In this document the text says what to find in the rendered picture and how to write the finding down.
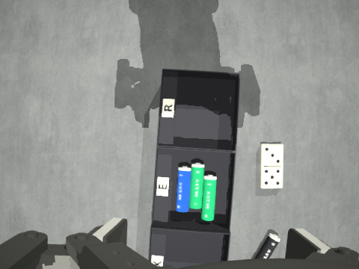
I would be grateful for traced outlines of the white domino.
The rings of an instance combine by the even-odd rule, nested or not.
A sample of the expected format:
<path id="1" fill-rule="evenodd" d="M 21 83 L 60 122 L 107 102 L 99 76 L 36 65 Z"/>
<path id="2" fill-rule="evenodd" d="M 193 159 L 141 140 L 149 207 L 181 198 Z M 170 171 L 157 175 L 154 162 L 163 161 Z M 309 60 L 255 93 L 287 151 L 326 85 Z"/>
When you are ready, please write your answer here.
<path id="1" fill-rule="evenodd" d="M 283 144 L 260 144 L 260 188 L 283 188 Z"/>

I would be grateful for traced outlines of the blue aa battery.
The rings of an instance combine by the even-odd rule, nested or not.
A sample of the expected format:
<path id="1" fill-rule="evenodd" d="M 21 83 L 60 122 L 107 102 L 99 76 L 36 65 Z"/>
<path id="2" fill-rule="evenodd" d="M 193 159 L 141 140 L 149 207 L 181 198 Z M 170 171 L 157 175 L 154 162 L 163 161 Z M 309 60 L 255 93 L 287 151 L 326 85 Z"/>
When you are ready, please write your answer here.
<path id="1" fill-rule="evenodd" d="M 179 167 L 177 181 L 177 204 L 176 211 L 188 212 L 191 184 L 191 168 L 187 166 Z"/>

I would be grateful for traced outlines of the green aa battery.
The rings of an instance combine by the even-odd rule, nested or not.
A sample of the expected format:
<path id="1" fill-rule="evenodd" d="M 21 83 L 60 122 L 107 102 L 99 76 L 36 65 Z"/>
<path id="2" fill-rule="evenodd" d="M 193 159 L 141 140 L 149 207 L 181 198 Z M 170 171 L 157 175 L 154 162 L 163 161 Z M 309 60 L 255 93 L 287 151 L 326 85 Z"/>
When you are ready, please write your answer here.
<path id="1" fill-rule="evenodd" d="M 208 175 L 203 177 L 203 199 L 201 219 L 205 221 L 214 220 L 215 214 L 215 193 L 216 176 Z"/>
<path id="2" fill-rule="evenodd" d="M 191 164 L 189 208 L 202 208 L 204 164 Z"/>

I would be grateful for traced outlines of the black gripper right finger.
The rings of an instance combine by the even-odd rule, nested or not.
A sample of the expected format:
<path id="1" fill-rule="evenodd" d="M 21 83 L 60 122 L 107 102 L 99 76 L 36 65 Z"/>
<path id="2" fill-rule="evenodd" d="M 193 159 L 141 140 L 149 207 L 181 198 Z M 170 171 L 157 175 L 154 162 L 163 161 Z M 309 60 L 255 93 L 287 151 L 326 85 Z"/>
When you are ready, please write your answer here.
<path id="1" fill-rule="evenodd" d="M 312 259 L 359 266 L 359 253 L 347 247 L 331 248 L 305 229 L 289 229 L 285 259 Z"/>

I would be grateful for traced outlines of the black divided bin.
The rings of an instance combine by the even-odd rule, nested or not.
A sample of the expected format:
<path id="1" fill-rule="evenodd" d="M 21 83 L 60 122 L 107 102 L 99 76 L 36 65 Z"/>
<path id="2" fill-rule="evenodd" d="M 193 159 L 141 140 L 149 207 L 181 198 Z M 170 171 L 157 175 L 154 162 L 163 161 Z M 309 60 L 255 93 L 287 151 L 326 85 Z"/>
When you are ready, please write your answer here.
<path id="1" fill-rule="evenodd" d="M 240 73 L 162 69 L 148 258 L 158 267 L 228 261 L 239 82 Z M 202 208 L 176 211 L 178 169 L 196 163 L 217 177 L 212 221 Z"/>

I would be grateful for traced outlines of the black aa battery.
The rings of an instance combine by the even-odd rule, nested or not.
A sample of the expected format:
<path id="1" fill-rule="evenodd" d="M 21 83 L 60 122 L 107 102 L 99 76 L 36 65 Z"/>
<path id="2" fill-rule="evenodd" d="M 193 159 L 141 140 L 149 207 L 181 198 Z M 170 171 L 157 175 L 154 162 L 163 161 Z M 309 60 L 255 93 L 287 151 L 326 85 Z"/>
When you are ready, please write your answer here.
<path id="1" fill-rule="evenodd" d="M 270 233 L 255 259 L 269 259 L 279 241 L 280 239 L 275 234 Z"/>

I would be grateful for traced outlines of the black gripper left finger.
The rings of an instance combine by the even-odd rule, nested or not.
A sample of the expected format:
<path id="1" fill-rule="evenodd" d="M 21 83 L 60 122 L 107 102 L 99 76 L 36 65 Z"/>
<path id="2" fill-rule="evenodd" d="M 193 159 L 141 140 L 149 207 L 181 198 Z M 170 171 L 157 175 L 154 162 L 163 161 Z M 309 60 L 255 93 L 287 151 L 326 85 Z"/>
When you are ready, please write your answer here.
<path id="1" fill-rule="evenodd" d="M 158 267 L 126 242 L 127 219 L 116 217 L 88 234 L 68 235 L 66 244 L 48 244 L 47 234 L 26 231 L 0 244 L 0 269 L 177 269 Z"/>

